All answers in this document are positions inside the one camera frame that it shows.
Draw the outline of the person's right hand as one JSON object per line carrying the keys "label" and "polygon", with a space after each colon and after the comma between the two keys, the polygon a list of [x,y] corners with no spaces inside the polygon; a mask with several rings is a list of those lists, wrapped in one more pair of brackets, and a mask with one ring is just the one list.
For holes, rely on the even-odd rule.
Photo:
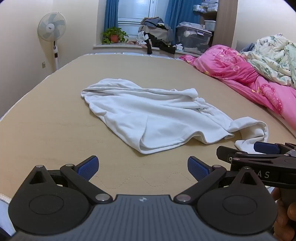
{"label": "person's right hand", "polygon": [[274,188],[271,195],[278,205],[278,215],[274,223],[273,236],[278,240],[291,241],[295,236],[295,230],[288,225],[288,222],[290,220],[295,221],[295,202],[285,208],[278,188]]}

